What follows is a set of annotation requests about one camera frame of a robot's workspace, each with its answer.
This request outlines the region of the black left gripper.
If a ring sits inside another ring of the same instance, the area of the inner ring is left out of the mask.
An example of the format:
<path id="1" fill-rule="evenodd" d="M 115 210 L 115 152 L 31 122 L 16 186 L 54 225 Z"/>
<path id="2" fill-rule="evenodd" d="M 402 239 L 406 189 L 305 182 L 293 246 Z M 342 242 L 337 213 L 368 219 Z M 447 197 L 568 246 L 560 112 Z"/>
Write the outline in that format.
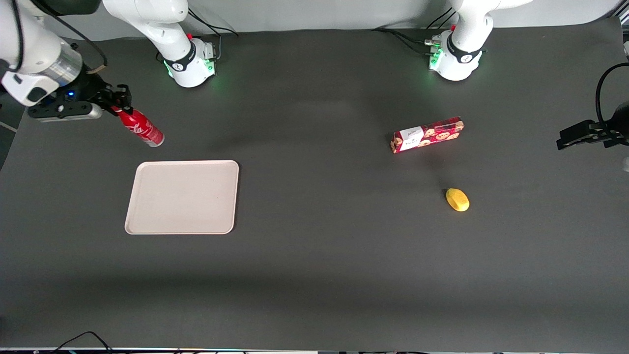
<path id="1" fill-rule="evenodd" d="M 558 150 L 579 144 L 603 143 L 605 148 L 629 146 L 629 101 L 620 104 L 611 119 L 607 121 L 609 132 L 591 119 L 576 123 L 559 132 L 556 144 Z"/>

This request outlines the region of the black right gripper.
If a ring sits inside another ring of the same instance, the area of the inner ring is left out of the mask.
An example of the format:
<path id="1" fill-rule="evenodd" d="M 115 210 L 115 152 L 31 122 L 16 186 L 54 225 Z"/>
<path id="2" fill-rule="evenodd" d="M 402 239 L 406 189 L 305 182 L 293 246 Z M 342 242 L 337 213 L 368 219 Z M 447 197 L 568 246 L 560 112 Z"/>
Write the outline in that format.
<path id="1" fill-rule="evenodd" d="M 54 90 L 49 112 L 68 115 L 71 108 L 88 102 L 118 117 L 120 113 L 132 115 L 132 95 L 128 85 L 112 87 L 99 74 L 80 74 L 71 83 Z"/>

